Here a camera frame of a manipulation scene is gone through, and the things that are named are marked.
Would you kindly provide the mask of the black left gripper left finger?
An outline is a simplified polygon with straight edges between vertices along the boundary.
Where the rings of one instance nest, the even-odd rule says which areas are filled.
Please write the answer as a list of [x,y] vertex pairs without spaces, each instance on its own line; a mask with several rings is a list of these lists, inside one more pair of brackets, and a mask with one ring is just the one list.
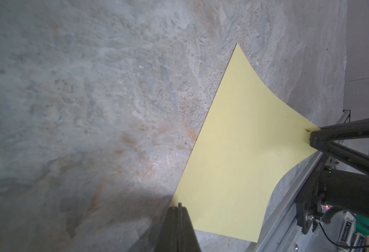
[[155,252],[179,252],[179,231],[181,222],[181,204],[170,207],[163,221]]

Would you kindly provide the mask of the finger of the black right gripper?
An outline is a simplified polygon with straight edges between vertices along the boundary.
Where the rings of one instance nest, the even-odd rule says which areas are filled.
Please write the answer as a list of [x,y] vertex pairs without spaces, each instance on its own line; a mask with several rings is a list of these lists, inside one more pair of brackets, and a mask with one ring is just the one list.
[[369,176],[369,155],[333,141],[312,140],[310,146]]
[[310,146],[321,148],[339,140],[369,138],[369,118],[323,127],[310,135]]

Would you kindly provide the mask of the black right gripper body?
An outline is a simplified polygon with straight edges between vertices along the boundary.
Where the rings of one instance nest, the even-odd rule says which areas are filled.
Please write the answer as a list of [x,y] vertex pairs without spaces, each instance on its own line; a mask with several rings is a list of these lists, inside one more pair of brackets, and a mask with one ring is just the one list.
[[369,176],[335,169],[320,175],[322,202],[369,218]]

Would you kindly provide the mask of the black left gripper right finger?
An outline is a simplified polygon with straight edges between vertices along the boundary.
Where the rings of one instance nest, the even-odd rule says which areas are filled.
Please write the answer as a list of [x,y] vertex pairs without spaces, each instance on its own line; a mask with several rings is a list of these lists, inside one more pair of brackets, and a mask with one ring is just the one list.
[[201,252],[189,213],[179,205],[179,251]]

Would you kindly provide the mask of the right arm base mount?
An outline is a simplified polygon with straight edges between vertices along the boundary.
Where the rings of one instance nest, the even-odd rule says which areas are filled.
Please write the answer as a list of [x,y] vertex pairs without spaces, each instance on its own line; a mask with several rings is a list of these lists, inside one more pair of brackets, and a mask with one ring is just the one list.
[[308,164],[308,174],[296,197],[297,224],[302,233],[307,235],[315,220],[314,211],[317,208],[319,191],[318,180],[328,161],[328,155],[321,152],[315,154]]

